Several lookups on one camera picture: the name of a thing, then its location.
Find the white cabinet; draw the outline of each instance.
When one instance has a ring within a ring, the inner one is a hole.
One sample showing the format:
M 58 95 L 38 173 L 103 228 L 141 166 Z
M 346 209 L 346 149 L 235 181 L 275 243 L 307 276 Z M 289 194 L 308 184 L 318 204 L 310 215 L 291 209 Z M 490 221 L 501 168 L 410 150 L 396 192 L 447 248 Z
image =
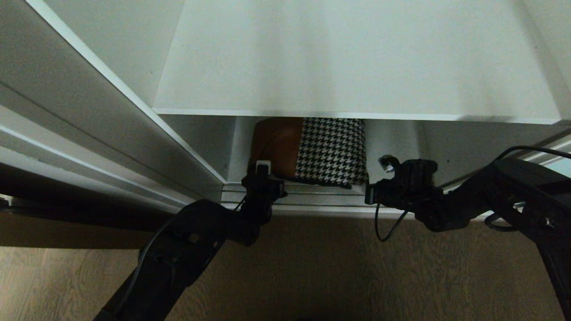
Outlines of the white cabinet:
M 509 146 L 569 148 L 571 38 L 545 19 L 563 1 L 27 3 L 226 185 L 263 117 L 366 119 L 373 182 L 384 154 L 446 184 Z

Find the brown leather panel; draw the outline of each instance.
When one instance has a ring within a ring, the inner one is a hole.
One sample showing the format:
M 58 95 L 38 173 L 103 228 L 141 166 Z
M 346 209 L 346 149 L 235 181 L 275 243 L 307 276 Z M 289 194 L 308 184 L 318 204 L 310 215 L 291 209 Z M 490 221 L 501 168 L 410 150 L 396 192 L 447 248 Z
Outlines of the brown leather panel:
M 295 177 L 303 118 L 276 117 L 260 121 L 254 129 L 249 167 L 256 161 L 272 162 L 272 172 L 279 177 Z

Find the wooden floor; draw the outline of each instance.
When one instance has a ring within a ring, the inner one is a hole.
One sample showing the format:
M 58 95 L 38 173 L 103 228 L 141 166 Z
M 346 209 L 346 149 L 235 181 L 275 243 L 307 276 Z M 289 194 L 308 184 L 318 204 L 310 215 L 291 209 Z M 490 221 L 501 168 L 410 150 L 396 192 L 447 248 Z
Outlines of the wooden floor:
M 388 229 L 393 221 L 381 223 Z M 0 320 L 90 320 L 135 250 L 0 248 Z M 405 221 L 274 218 L 226 243 L 168 320 L 562 320 L 533 243 L 482 223 L 434 234 Z

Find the cabinet door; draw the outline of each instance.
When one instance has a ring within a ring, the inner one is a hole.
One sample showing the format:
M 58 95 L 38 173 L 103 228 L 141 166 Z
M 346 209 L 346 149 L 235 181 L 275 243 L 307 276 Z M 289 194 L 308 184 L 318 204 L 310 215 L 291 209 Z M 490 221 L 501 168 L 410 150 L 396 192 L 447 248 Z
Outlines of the cabinet door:
M 171 211 L 220 199 L 220 180 L 25 2 L 0 3 L 0 47 L 0 162 Z

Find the houndstooth pillow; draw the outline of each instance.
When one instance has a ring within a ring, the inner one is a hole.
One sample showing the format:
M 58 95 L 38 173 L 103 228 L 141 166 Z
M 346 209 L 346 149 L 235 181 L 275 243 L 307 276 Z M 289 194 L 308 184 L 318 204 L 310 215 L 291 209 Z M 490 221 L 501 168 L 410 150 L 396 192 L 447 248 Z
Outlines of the houndstooth pillow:
M 295 180 L 341 187 L 368 183 L 363 120 L 304 118 Z

